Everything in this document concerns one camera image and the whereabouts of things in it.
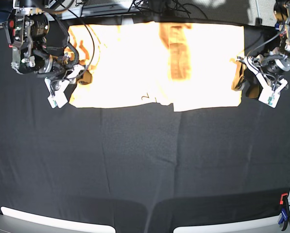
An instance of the black tablecloth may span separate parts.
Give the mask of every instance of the black tablecloth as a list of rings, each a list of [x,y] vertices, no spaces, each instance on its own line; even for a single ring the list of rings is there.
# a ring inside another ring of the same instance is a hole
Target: black tablecloth
[[[50,45],[58,31],[52,24]],[[245,27],[245,46],[271,32]],[[245,96],[239,107],[182,113],[156,103],[51,109],[44,80],[17,75],[11,59],[0,30],[0,208],[118,233],[279,214],[290,190],[290,86],[275,109]]]

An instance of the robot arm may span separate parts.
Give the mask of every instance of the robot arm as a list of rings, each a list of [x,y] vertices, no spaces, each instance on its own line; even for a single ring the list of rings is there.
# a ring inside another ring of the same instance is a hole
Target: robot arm
[[[79,73],[85,68],[79,65],[79,53],[69,43],[68,31],[55,15],[52,16],[66,36],[65,47],[69,47],[75,56],[70,61],[67,56],[54,57],[47,52],[45,36],[50,25],[36,3],[47,7],[49,0],[14,0],[15,13],[4,23],[7,40],[12,47],[11,67],[18,74],[35,73],[37,77],[44,78],[50,93],[48,100],[51,106],[62,107],[67,103],[64,90],[69,83],[75,83],[77,78],[82,78]]]
[[[261,46],[280,37],[278,47],[256,57],[250,56],[250,51],[244,59],[239,58],[239,61],[254,73],[262,86],[258,100],[273,108],[278,103],[281,91],[288,85],[283,77],[285,72],[290,71],[290,1],[278,0],[274,6],[274,15],[279,33]]]

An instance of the black fabric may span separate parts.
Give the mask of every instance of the black fabric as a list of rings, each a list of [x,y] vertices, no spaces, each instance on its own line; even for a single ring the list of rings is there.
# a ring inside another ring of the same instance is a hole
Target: black fabric
[[[246,27],[245,46],[264,41],[263,30]],[[279,214],[290,190],[290,86],[275,109],[246,97],[182,113],[156,103],[51,109],[44,80],[16,74],[11,59],[0,31],[0,208],[118,233]]]

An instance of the table surface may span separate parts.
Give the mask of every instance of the table surface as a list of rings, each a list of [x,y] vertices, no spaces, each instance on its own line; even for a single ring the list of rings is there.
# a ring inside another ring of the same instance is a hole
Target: table surface
[[[245,27],[245,46],[266,31]],[[134,233],[278,215],[290,191],[290,86],[276,109],[244,94],[236,108],[182,113],[51,109],[44,81],[17,75],[11,59],[0,31],[0,208]]]

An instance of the cloth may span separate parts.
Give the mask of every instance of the cloth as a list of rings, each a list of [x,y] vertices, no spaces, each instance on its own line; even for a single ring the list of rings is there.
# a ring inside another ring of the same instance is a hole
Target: cloth
[[[244,30],[246,52],[277,33]],[[51,22],[49,46],[62,46],[59,32]],[[290,86],[275,109],[248,98],[237,108],[186,112],[156,103],[52,109],[44,80],[11,68],[3,30],[0,57],[0,208],[116,233],[279,215],[290,192]]]
[[[93,82],[79,84],[75,107],[116,108],[157,102],[174,111],[238,106],[237,56],[244,55],[244,28],[198,23],[71,26],[71,43],[88,64]]]

